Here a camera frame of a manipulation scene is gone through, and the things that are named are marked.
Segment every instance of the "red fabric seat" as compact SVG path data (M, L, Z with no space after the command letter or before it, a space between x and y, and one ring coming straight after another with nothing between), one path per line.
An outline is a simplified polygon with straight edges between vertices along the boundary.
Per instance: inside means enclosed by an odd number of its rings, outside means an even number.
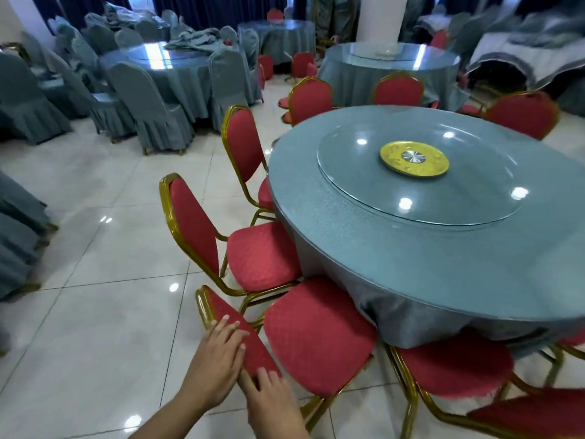
M301 277L296 247L281 222L238 229L228 238L228 265L246 291L276 288Z
M282 97L280 100L278 100L278 107L282 108L282 109L288 109L289 108L289 97Z
M274 209L274 201L270 193L270 184L268 183L268 177L266 177L260 184L258 190L258 203L262 208Z
M278 361L306 390L333 396L367 361L376 327L326 277L311 277L266 310L264 330Z
M560 345L565 345L567 347L578 347L580 345L583 345L585 344L585 330L581 330L575 335L572 335L571 337L566 337L562 339L559 343Z
M497 402L467 416L520 434L584 437L585 390L543 388L541 394Z
M501 342L472 330L420 347L397 348L423 390L441 398L485 396L512 376L514 361Z
M250 335L242 343L246 345L246 355L244 356L244 369L252 377L256 376L259 368L266 368L266 371L276 371L280 377L282 373L274 362L274 359L258 337L256 330L252 328L243 315L232 308L230 304L224 301L220 296L215 294L209 287L204 287L205 295L209 306L214 313L215 320L221 320L226 314L229 316L228 323L233 324L239 321L239 329L247 331Z

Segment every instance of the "white floor tile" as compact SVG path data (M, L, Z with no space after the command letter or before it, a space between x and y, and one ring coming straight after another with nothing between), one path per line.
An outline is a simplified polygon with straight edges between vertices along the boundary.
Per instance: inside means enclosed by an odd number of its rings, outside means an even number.
M0 391L25 353L60 290L41 290L15 295L0 302Z
M0 395L0 437L66 438L150 418L185 279L64 288Z
M160 204L124 206L101 222L67 286L185 274L188 265Z

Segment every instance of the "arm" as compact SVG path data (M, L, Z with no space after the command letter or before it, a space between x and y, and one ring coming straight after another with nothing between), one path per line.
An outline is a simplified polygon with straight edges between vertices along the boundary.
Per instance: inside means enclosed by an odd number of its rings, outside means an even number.
M131 439L184 439L208 410L227 397L242 369L248 333L228 316L212 321L197 348L177 395L142 425Z

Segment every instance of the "person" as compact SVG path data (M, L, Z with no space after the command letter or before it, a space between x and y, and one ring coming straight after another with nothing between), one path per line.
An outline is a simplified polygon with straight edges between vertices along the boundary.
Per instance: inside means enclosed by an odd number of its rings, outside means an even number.
M258 387L242 368L249 335L229 316L212 321L175 397L130 439L183 439L210 409L220 405L236 382L247 400L248 423L257 439L310 439L295 394L275 371L257 371Z

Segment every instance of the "dining table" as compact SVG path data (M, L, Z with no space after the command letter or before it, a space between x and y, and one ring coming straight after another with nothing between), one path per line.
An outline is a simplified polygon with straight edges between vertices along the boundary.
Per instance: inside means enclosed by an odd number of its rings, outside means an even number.
M459 110L470 93L456 83L458 55L425 44L343 43L327 49L317 77L333 88L335 106L372 103L378 82L408 72L424 84L421 106L439 101L439 109Z
M585 326L585 169L524 134L419 107L335 109L270 156L304 278L347 291L384 342L464 328L515 358Z

